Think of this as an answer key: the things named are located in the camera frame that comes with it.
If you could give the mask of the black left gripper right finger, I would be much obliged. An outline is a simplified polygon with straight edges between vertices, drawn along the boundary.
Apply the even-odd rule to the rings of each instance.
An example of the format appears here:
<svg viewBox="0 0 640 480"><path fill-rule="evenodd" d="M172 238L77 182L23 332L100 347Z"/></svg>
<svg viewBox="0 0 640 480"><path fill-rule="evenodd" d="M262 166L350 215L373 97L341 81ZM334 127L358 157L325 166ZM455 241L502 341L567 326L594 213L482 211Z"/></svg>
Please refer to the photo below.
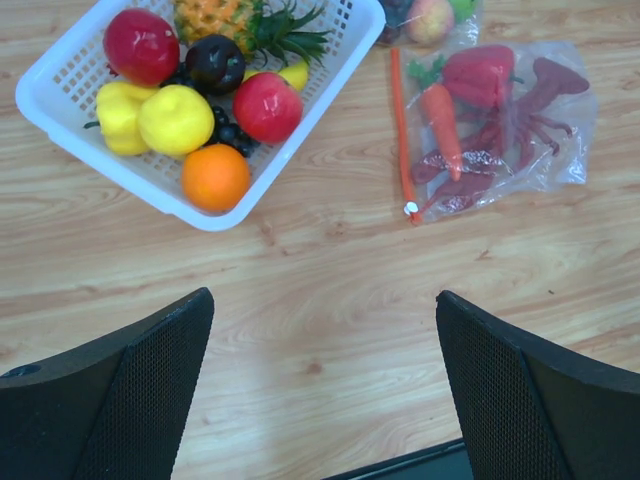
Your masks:
<svg viewBox="0 0 640 480"><path fill-rule="evenodd" d="M636 479L639 376L451 291L436 326L476 479Z"/></svg>

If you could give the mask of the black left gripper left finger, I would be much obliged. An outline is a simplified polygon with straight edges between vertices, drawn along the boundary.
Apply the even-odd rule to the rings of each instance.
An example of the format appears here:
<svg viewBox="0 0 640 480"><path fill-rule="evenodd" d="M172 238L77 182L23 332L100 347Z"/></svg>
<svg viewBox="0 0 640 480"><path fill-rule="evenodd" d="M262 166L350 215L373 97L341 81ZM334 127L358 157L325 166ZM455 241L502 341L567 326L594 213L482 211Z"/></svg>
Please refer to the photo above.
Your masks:
<svg viewBox="0 0 640 480"><path fill-rule="evenodd" d="M1 377L4 479L168 479L214 317L200 288Z"/></svg>

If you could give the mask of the orange zip top bag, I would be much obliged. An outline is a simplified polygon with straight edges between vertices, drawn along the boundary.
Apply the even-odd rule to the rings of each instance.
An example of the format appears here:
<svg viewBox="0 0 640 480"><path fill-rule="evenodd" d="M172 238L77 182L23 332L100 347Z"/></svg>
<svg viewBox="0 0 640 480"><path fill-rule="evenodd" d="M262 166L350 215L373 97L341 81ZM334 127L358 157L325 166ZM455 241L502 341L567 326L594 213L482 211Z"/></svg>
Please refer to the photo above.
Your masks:
<svg viewBox="0 0 640 480"><path fill-rule="evenodd" d="M535 83L532 71L533 61L545 57L567 66L587 80L587 73L577 48L568 42L537 41L529 43L485 43L483 45L505 45L515 54L514 70L523 83L516 83L513 98L518 99ZM593 89L578 95L558 97L542 114L558 122L568 124L573 136L567 137L562 130L544 127L543 130L560 145L560 152L552 153L550 147L534 137L534 157L532 162L519 172L514 171L520 157L520 149L514 145L506 151L503 162L498 166L491 187L478 199L477 203L461 211L454 211L452 203L440 200L430 209L419 213L418 209L435 190L449 177L444 171L425 185L416 185L411 179L411 169L437 148L432 129L420 106L421 94L433 83L439 83L441 76L432 73L433 64L440 59L448 59L461 50L473 48L462 45L448 46L425 56L408 49L394 48L391 51L391 82L393 108L398 130L399 167L404 212L414 223L433 222L483 208L497 200L517 192L550 192L565 184L583 184L587 180L588 157L591 148L597 102Z"/></svg>

